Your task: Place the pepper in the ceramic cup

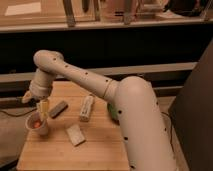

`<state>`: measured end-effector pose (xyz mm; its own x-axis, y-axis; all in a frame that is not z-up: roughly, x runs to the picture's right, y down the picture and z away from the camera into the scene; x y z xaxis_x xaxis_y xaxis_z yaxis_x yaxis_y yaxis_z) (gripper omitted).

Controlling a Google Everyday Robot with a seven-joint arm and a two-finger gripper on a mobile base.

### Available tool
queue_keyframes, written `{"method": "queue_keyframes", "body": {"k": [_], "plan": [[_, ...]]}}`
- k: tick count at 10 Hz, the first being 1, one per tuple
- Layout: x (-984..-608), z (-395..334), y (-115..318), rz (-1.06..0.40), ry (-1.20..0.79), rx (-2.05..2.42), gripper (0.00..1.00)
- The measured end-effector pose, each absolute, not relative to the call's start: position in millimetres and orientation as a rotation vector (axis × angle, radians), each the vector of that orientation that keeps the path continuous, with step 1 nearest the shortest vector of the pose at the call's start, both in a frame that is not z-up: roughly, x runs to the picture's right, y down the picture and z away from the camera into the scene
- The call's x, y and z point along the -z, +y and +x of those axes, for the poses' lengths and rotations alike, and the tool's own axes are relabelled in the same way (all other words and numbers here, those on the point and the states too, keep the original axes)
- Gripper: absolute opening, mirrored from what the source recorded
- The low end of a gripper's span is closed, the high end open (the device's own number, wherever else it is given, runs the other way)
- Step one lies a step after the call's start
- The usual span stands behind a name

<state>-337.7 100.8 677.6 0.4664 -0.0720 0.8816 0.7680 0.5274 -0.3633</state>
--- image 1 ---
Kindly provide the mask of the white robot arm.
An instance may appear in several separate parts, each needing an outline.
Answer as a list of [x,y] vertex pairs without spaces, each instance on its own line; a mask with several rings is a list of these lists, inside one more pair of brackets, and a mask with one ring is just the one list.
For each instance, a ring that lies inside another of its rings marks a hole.
[[39,101],[41,119],[47,116],[47,101],[58,75],[78,84],[111,104],[118,113],[130,171],[179,171],[166,125],[150,82],[129,76],[120,81],[76,67],[61,53],[39,50],[28,97]]

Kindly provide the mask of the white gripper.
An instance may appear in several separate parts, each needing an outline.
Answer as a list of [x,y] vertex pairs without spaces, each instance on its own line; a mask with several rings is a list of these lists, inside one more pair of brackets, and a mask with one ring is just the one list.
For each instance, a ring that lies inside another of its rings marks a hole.
[[37,69],[33,79],[30,82],[29,90],[22,97],[23,103],[28,103],[31,99],[46,99],[43,101],[43,104],[41,102],[36,103],[37,111],[41,121],[44,121],[48,117],[49,100],[47,98],[52,92],[53,81],[53,74],[45,72],[41,69]]

